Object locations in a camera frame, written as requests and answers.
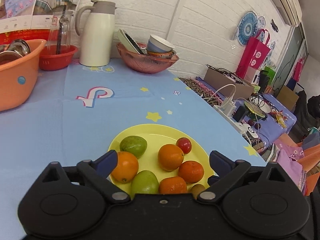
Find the brown longan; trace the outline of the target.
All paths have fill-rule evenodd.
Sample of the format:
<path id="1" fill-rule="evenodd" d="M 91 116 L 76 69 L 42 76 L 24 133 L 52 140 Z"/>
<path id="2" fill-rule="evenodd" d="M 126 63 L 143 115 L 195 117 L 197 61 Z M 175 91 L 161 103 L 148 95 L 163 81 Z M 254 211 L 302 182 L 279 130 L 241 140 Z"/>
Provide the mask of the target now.
<path id="1" fill-rule="evenodd" d="M 194 199 L 197 199 L 198 195 L 205 189 L 206 188 L 202 184 L 196 184 L 189 190 L 189 192 L 193 195 Z"/>

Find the orange fruit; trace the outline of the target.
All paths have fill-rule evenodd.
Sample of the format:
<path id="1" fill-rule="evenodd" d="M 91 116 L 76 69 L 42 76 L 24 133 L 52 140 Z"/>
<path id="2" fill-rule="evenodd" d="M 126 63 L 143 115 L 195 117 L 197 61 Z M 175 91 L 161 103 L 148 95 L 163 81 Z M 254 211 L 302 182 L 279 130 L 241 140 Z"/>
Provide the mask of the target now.
<path id="1" fill-rule="evenodd" d="M 138 159 L 129 152 L 118 152 L 116 168 L 111 172 L 111 176 L 119 183 L 129 183 L 138 173 Z"/>

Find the green mango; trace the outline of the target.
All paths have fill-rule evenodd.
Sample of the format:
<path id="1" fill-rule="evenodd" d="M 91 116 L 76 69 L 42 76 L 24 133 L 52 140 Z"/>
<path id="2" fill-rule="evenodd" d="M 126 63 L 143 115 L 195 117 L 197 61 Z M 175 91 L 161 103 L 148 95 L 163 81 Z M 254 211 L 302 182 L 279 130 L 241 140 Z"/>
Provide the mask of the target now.
<path id="1" fill-rule="evenodd" d="M 139 159 L 145 153 L 147 146 L 148 143 L 143 137 L 130 135 L 120 142 L 119 148 L 123 152 L 132 153 Z"/>

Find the large orange with stem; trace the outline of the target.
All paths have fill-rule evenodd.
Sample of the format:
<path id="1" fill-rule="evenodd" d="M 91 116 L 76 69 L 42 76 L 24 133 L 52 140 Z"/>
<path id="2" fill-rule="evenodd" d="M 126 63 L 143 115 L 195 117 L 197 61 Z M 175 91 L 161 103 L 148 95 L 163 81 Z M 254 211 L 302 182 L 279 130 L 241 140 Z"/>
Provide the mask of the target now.
<path id="1" fill-rule="evenodd" d="M 187 184 L 179 176 L 163 179 L 159 184 L 158 192 L 160 194 L 182 194 L 187 193 Z"/>

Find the red apple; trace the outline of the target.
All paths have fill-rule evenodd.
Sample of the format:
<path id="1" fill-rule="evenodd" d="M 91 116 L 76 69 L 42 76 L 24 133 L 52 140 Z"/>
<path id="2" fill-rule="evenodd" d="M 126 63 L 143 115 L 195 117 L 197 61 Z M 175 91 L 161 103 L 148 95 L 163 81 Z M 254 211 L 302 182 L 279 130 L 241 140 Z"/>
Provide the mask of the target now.
<path id="1" fill-rule="evenodd" d="M 184 154 L 188 154 L 192 150 L 191 141 L 185 137 L 179 138 L 176 141 L 176 146 L 179 147 Z"/>

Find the orange persimmon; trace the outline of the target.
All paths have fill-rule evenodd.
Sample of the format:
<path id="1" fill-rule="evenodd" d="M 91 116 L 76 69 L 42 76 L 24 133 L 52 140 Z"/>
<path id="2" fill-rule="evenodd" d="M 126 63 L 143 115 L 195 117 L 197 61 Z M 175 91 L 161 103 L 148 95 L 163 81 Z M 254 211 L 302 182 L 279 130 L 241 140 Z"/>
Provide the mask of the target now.
<path id="1" fill-rule="evenodd" d="M 176 145 L 163 145 L 158 151 L 158 163 L 165 171 L 174 171 L 184 161 L 183 151 Z"/>

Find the round green apple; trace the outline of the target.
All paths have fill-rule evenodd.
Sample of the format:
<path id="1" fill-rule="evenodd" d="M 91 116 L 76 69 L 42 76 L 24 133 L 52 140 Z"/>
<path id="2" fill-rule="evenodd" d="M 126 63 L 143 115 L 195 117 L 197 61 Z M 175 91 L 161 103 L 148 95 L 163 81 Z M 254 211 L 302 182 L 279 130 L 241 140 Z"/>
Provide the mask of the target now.
<path id="1" fill-rule="evenodd" d="M 131 181 L 131 198 L 136 194 L 157 194 L 159 182 L 155 174 L 151 171 L 140 171 Z"/>

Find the blue star tablecloth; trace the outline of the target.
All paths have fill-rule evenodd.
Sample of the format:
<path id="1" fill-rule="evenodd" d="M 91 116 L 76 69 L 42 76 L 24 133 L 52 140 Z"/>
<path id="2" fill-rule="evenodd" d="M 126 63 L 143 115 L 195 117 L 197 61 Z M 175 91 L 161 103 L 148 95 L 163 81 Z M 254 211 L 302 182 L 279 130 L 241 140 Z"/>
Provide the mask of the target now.
<path id="1" fill-rule="evenodd" d="M 1 113 L 1 239 L 20 239 L 17 207 L 51 162 L 73 166 L 103 155 L 114 137 L 138 124 L 162 124 L 186 133 L 206 152 L 265 165 L 242 136 L 169 71 L 130 70 L 121 60 L 111 72 L 79 64 L 42 72 L 29 99 Z"/>

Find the white power strip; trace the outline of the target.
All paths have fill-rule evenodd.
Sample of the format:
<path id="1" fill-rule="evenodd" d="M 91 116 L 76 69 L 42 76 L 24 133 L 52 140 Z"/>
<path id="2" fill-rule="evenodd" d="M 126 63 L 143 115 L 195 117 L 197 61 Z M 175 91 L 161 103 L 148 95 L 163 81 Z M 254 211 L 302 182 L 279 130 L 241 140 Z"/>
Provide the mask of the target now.
<path id="1" fill-rule="evenodd" d="M 244 107 L 240 108 L 230 98 L 225 98 L 222 104 L 214 105 L 213 109 L 217 111 L 231 126 L 243 137 L 249 139 L 258 139 L 257 132 L 243 121 L 246 115 Z"/>

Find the orange plastic basket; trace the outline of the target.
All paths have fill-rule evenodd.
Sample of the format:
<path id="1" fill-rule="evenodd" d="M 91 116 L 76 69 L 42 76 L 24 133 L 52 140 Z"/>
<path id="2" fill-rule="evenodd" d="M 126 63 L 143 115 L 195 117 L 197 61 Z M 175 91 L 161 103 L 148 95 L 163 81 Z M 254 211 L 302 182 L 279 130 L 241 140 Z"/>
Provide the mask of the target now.
<path id="1" fill-rule="evenodd" d="M 1 64 L 1 111 L 16 108 L 25 103 L 35 87 L 38 73 L 40 52 L 46 40 L 28 40 L 31 52 L 14 61 Z"/>

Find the pink gift bag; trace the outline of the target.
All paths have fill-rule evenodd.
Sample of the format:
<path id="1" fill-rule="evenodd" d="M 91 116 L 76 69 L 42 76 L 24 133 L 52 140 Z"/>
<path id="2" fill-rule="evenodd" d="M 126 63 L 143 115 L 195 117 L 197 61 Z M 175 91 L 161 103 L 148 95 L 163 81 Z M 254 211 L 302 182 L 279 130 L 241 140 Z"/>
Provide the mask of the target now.
<path id="1" fill-rule="evenodd" d="M 259 69 L 265 61 L 270 48 L 270 33 L 267 29 L 259 29 L 256 37 L 250 37 L 235 74 L 244 79 L 249 67 Z"/>

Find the white thermos jug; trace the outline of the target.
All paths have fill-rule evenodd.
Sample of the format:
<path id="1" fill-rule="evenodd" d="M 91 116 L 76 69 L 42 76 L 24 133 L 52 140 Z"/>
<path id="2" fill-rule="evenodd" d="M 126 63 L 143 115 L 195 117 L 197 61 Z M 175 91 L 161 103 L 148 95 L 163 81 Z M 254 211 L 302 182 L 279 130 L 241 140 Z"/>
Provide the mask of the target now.
<path id="1" fill-rule="evenodd" d="M 75 31 L 81 36 L 79 62 L 87 67 L 101 67 L 110 61 L 116 4 L 99 0 L 91 0 L 91 2 L 92 6 L 80 8 L 75 16 Z M 90 13 L 84 29 L 80 30 L 81 16 L 86 10 Z"/>

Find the metal dishes in basket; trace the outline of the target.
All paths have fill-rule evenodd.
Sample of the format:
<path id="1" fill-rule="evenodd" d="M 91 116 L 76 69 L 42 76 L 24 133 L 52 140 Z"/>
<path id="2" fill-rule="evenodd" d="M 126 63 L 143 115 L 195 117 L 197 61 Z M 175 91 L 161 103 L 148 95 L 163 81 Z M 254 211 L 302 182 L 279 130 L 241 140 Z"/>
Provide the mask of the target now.
<path id="1" fill-rule="evenodd" d="M 10 44 L 1 45 L 0 64 L 20 59 L 31 52 L 29 44 L 23 39 L 13 40 Z"/>

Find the white tilted plate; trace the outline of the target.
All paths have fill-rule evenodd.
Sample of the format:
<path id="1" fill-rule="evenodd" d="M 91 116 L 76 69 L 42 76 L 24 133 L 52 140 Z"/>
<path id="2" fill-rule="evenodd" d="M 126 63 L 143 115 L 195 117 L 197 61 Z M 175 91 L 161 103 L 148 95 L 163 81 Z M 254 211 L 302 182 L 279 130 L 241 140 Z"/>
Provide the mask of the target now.
<path id="1" fill-rule="evenodd" d="M 118 29 L 117 31 L 117 37 L 119 38 L 122 45 L 130 52 L 144 55 L 144 52 L 140 48 L 140 46 L 137 44 L 136 41 L 131 38 L 131 36 L 124 31 L 123 29 Z"/>

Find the white blue ceramic bowl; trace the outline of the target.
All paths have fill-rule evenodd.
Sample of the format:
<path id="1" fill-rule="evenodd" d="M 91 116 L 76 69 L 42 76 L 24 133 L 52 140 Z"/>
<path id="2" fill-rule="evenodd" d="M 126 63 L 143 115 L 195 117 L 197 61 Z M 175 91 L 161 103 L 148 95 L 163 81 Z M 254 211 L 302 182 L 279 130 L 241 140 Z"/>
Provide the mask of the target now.
<path id="1" fill-rule="evenodd" d="M 167 53 L 174 49 L 174 45 L 157 35 L 150 35 L 146 49 L 155 53 Z"/>

